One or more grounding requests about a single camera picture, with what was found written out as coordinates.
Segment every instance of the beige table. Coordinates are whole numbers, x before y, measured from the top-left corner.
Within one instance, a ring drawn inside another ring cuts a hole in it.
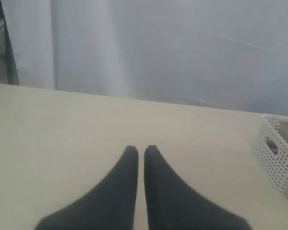
[[[252,156],[261,115],[0,85],[0,230],[32,230],[90,190],[126,145],[140,153],[134,229],[146,230],[143,152],[156,144],[199,193],[256,230],[288,230],[288,196]]]

